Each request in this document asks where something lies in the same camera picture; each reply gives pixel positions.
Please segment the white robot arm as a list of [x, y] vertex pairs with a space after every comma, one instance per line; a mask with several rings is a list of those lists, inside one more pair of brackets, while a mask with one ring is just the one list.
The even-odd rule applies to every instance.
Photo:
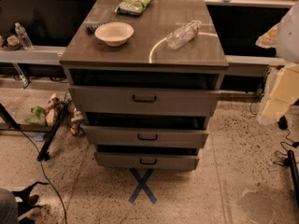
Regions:
[[266, 81], [257, 121], [269, 125], [279, 121], [299, 100], [299, 1], [278, 24], [260, 36], [255, 45], [275, 48], [277, 56], [289, 63]]

